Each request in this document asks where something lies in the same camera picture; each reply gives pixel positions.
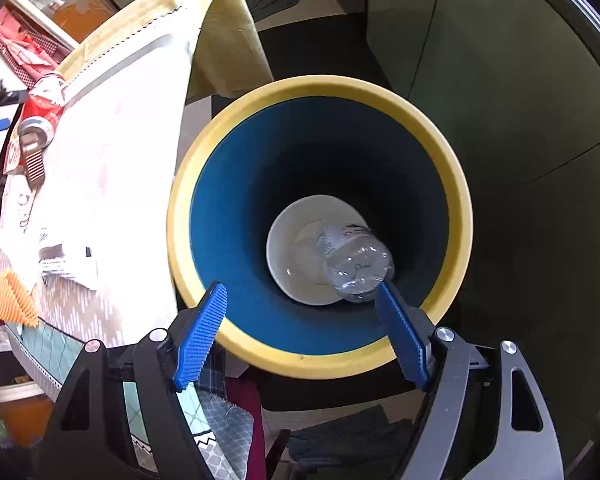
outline teal patterned fabric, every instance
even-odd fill
[[[7,325],[27,352],[56,381],[63,384],[84,344],[71,336],[67,336],[42,320],[40,320],[40,324],[36,328],[23,326],[20,329],[15,323],[7,323]],[[129,421],[131,434],[141,442],[149,445],[144,421],[142,420],[136,384],[123,383],[123,387],[125,392],[126,416]],[[244,478],[243,471],[246,471],[248,453],[244,457],[244,464],[238,464],[238,470],[240,471],[240,476],[238,476],[234,472],[234,468],[232,468],[230,462],[224,456],[224,452],[206,419],[195,386],[190,384],[184,391],[177,395],[192,437],[198,444],[198,449],[202,453],[209,469],[211,469],[214,478],[217,480],[242,480]]]

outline gray cloth on floor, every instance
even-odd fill
[[[254,23],[281,10],[293,7],[300,0],[246,0]]]
[[[388,478],[406,452],[410,420],[389,424],[382,406],[293,431],[286,445],[304,472],[375,462],[374,478]]]
[[[247,476],[247,461],[253,438],[253,416],[223,398],[198,391],[206,421],[225,458],[240,480]]]

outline white bottle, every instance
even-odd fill
[[[316,243],[325,279],[347,301],[372,300],[380,282],[394,276],[389,249],[367,227],[325,225]]]

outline orange sponge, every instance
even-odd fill
[[[0,273],[0,319],[38,326],[38,314],[27,289],[11,269]]]

